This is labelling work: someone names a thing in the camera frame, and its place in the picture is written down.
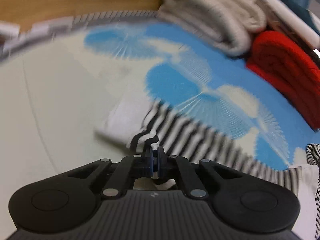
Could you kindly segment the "striped hoodie with white vest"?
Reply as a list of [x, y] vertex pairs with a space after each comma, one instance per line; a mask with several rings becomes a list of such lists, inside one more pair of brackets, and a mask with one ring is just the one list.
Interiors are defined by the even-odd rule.
[[319, 239], [319, 144], [303, 150], [304, 164], [276, 170], [246, 153], [217, 129], [178, 113], [156, 100], [123, 99], [95, 130], [100, 136], [141, 153], [150, 144], [191, 163], [209, 159], [291, 190], [301, 211], [293, 231], [301, 239]]

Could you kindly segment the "blue patterned bed sheet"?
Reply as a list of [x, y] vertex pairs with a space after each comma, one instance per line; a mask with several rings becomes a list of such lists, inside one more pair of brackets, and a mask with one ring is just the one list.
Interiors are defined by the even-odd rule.
[[1, 239], [24, 185], [124, 150], [96, 128], [115, 107], [160, 98], [230, 136], [249, 155], [284, 170], [301, 166], [302, 218], [295, 231], [315, 236], [317, 168], [305, 147], [317, 135], [269, 83], [183, 29], [165, 23], [117, 23], [29, 46], [1, 63]]

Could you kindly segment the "red folded blanket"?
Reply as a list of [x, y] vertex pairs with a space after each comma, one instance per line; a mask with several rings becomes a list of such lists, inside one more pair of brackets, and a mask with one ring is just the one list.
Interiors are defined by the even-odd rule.
[[312, 129], [319, 129], [319, 68], [295, 42], [277, 31], [260, 33], [246, 67], [281, 92]]

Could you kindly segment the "cream folded quilt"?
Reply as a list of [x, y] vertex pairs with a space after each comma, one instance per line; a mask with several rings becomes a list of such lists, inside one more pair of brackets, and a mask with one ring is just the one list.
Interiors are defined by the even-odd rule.
[[158, 16], [231, 57], [247, 53], [251, 37], [266, 29], [257, 0], [162, 0]]

